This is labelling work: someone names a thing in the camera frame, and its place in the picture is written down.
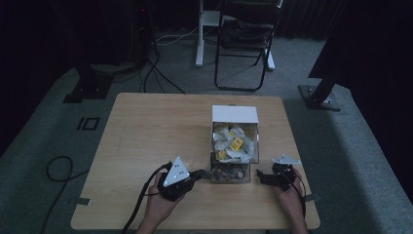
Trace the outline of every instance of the gray carpet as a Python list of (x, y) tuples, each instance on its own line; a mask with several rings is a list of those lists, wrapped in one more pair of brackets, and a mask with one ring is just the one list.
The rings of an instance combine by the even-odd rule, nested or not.
[[(204, 66), (195, 67), (196, 41), (180, 40), (159, 46), (157, 67), (187, 94), (251, 95), (281, 97), (313, 193), (318, 194), (317, 208), (321, 233), (411, 233), (413, 208), (398, 184), (374, 135), (353, 102), (350, 91), (336, 86), (333, 90), (342, 111), (309, 110), (298, 90), (299, 85), (317, 85), (307, 76), (319, 55), (323, 42), (282, 39), (272, 50), (276, 70), (267, 73), (264, 86), (255, 93), (220, 91), (213, 85), (214, 46), (206, 44)], [(241, 62), (231, 63), (238, 67)], [(120, 67), (96, 65), (109, 72)], [(48, 162), (67, 155), (74, 163), (73, 175), (88, 169), (94, 159), (100, 137), (116, 95), (143, 92), (142, 80), (150, 66), (135, 74), (119, 75), (107, 99), (85, 99), (82, 103), (62, 103), (79, 78), (75, 69), (56, 81), (28, 123), (0, 158), (0, 233), (40, 233), (47, 212), (57, 196), (61, 182), (46, 177)], [(233, 79), (234, 69), (222, 66), (221, 77)], [(238, 72), (235, 84), (258, 80), (259, 68)], [(148, 93), (161, 93), (158, 78), (167, 93), (179, 91), (158, 74), (149, 76)], [(82, 118), (100, 118), (94, 131), (78, 130)], [(66, 162), (56, 162), (51, 174), (64, 177)], [(46, 233), (120, 233), (119, 231), (76, 231), (70, 227), (75, 205), (86, 176), (68, 182), (53, 210)], [(264, 233), (242, 231), (159, 231), (159, 233)], [(286, 230), (271, 233), (288, 233)]]

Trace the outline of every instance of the person's right hand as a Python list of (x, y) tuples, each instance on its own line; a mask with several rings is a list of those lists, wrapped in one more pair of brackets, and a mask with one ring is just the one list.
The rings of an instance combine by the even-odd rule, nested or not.
[[(301, 178), (300, 173), (297, 170), (293, 169), (296, 176)], [(294, 186), (300, 192), (297, 191), (291, 186), (286, 191), (282, 191), (282, 189), (278, 186), (271, 186), (271, 189), (276, 194), (276, 197), (280, 201), (280, 205), (282, 210), (284, 211), (285, 215), (288, 217), (289, 221), (292, 225), (292, 233), (308, 233), (307, 231), (307, 224), (303, 216), (303, 208), (301, 206), (301, 197), (302, 197), (302, 189), (300, 186), (300, 179), (296, 178), (293, 182)]]

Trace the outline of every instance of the black wire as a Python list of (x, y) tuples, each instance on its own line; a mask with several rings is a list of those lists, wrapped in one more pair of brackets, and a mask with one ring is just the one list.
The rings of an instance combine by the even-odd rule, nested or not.
[(138, 89), (138, 91), (140, 92), (141, 90), (142, 90), (142, 85), (143, 85), (143, 81), (142, 81), (142, 73), (140, 72), (139, 73), (139, 80), (140, 80), (140, 83), (139, 83), (139, 89)]
[(211, 39), (204, 38), (204, 41), (207, 42), (207, 43), (210, 44), (210, 45), (216, 45), (216, 41), (215, 41), (215, 40), (211, 40)]
[(161, 82), (159, 81), (158, 75), (156, 74), (156, 72), (154, 73), (154, 75), (155, 75), (155, 80), (156, 80), (156, 82), (158, 83), (158, 85), (159, 85), (159, 87), (161, 88), (162, 92), (165, 94), (166, 92), (165, 92), (165, 90), (164, 90), (164, 87), (162, 86)]
[(150, 61), (150, 63), (152, 64), (151, 69), (148, 71), (148, 73), (145, 76), (145, 79), (143, 80), (143, 93), (146, 93), (146, 82), (148, 81), (149, 75), (152, 73), (152, 71), (155, 69), (155, 65), (158, 63), (158, 61), (161, 58), (161, 55), (159, 53), (156, 53), (158, 55), (155, 64), (152, 63), (152, 61)]
[(149, 60), (149, 63), (151, 63), (151, 64), (153, 65), (153, 67), (156, 69), (156, 71), (158, 71), (158, 73), (159, 73), (165, 80), (167, 80), (170, 84), (172, 84), (173, 86), (175, 86), (175, 88), (178, 89), (182, 94), (185, 94), (185, 92), (184, 92), (181, 88), (179, 88), (177, 85), (175, 85), (173, 82), (171, 82), (171, 80), (168, 79), (168, 78), (158, 69), (158, 67), (156, 67), (156, 65), (153, 64), (150, 60)]
[[(54, 161), (56, 161), (56, 160), (58, 160), (58, 159), (66, 159), (66, 160), (69, 161), (69, 164), (70, 164), (69, 173), (67, 174), (66, 178), (54, 178), (54, 177), (52, 177), (51, 174), (49, 173), (49, 167), (51, 166), (51, 164), (52, 164)], [(79, 177), (79, 176), (82, 176), (82, 175), (87, 174), (87, 173), (89, 172), (89, 169), (87, 169), (87, 170), (85, 170), (84, 172), (79, 173), (79, 174), (77, 174), (77, 175), (75, 175), (75, 176), (72, 176), (72, 171), (73, 171), (73, 161), (72, 161), (72, 159), (71, 159), (70, 157), (68, 157), (68, 156), (64, 156), (64, 155), (63, 155), (63, 156), (57, 156), (57, 157), (53, 158), (51, 161), (49, 161), (49, 163), (48, 163), (48, 165), (47, 165), (47, 167), (46, 167), (46, 176), (48, 177), (49, 180), (51, 180), (51, 181), (53, 181), (53, 182), (63, 182), (63, 186), (61, 187), (61, 189), (60, 189), (60, 191), (58, 192), (55, 200), (53, 201), (51, 207), (49, 208), (48, 213), (46, 214), (46, 217), (45, 217), (45, 220), (44, 220), (43, 226), (42, 226), (42, 231), (41, 231), (40, 233), (45, 233), (46, 226), (47, 226), (47, 223), (48, 223), (48, 221), (49, 221), (49, 217), (50, 217), (50, 215), (51, 215), (51, 213), (52, 213), (52, 211), (53, 211), (53, 209), (54, 209), (54, 207), (55, 207), (58, 199), (60, 198), (61, 194), (63, 193), (64, 188), (66, 188), (67, 182), (70, 181), (70, 180), (72, 180), (72, 179), (74, 179), (74, 178), (77, 178), (77, 177)]]
[(136, 73), (134, 73), (134, 75), (131, 75), (130, 77), (127, 77), (127, 78), (124, 78), (124, 79), (119, 79), (119, 80), (113, 80), (113, 83), (119, 83), (119, 82), (125, 82), (125, 81), (129, 81), (129, 80), (131, 80), (131, 79), (133, 79), (135, 76), (137, 76), (137, 75), (139, 75), (140, 76), (140, 73), (141, 73), (142, 71), (141, 70), (139, 70), (139, 71), (137, 71)]
[(291, 186), (295, 189), (295, 191), (297, 191), (297, 194), (299, 196), (300, 202), (301, 202), (301, 207), (303, 208), (303, 217), (306, 217), (306, 211), (307, 211), (307, 207), (306, 207), (306, 201), (305, 201), (305, 197), (306, 195), (304, 194), (301, 195), (300, 192), (298, 191), (297, 187), (291, 183)]
[(131, 226), (131, 223), (133, 222), (134, 218), (137, 215), (137, 212), (139, 211), (140, 204), (142, 203), (143, 197), (145, 196), (145, 192), (149, 187), (149, 183), (151, 182), (152, 178), (155, 177), (155, 175), (160, 172), (162, 169), (170, 169), (172, 166), (172, 163), (169, 162), (167, 164), (162, 165), (159, 169), (157, 169), (146, 181), (146, 183), (143, 185), (142, 190), (140, 191), (139, 198), (137, 199), (136, 205), (133, 209), (133, 212), (131, 214), (130, 219), (128, 220), (127, 224), (125, 225), (124, 229), (122, 230), (122, 233), (125, 234), (128, 231), (128, 228)]
[(159, 193), (148, 193), (148, 194), (145, 194), (145, 196), (147, 196), (147, 197), (150, 197), (150, 196), (155, 196), (155, 195), (158, 195)]
[(123, 75), (123, 74), (132, 74), (135, 73), (136, 71), (140, 71), (143, 69), (145, 66), (146, 60), (141, 60), (141, 61), (136, 61), (134, 65), (126, 67), (126, 68), (121, 68), (119, 70), (113, 70), (113, 71), (104, 71), (104, 70), (99, 70), (96, 68), (93, 68), (94, 72), (97, 74), (101, 75), (109, 75), (109, 76), (117, 76), (117, 75)]
[(303, 181), (303, 179), (301, 179), (299, 176), (297, 176), (299, 179), (300, 179), (300, 181), (301, 181), (301, 183), (303, 184), (303, 188), (304, 188), (304, 198), (307, 196), (307, 191), (306, 191), (306, 186), (304, 185), (304, 181)]

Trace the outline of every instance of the folding chair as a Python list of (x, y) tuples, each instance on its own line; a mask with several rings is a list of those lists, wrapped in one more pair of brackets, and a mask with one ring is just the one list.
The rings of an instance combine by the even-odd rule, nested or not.
[[(223, 0), (221, 2), (214, 73), (214, 83), (218, 89), (254, 92), (262, 87), (274, 33), (281, 18), (281, 6), (282, 0)], [(232, 53), (222, 53), (220, 51), (222, 48)], [(264, 64), (257, 87), (219, 85), (220, 57), (256, 58), (254, 64), (256, 65), (263, 55)]]

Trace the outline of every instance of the forearm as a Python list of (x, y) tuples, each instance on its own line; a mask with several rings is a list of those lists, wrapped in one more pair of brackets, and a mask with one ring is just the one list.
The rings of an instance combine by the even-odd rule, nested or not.
[(139, 227), (137, 228), (136, 234), (152, 234), (155, 233), (156, 228), (158, 227), (158, 223), (154, 223), (147, 219), (143, 219), (140, 223)]
[(307, 223), (304, 217), (296, 216), (290, 219), (292, 234), (308, 234)]

